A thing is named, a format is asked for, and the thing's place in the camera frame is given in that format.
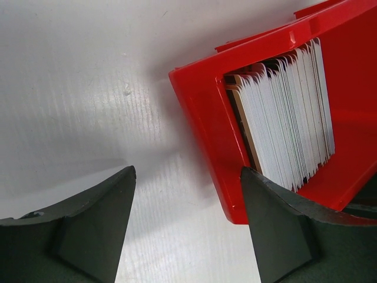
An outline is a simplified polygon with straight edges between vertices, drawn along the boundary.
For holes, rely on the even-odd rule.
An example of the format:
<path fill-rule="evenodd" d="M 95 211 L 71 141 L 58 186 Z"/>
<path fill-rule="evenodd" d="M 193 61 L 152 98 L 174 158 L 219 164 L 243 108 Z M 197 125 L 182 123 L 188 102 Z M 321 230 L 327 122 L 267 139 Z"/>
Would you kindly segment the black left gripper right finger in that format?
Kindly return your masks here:
<path fill-rule="evenodd" d="M 261 282 L 376 282 L 376 220 L 326 208 L 249 167 L 240 180 Z"/>

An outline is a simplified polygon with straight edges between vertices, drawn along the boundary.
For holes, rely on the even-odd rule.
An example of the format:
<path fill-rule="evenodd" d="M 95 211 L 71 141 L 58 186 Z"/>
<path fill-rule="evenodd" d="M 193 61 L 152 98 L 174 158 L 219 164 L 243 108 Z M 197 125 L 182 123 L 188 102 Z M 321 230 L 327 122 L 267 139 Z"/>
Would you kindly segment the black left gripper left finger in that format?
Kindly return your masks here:
<path fill-rule="evenodd" d="M 54 205 L 1 220 L 2 282 L 114 282 L 136 185 L 133 166 Z"/>

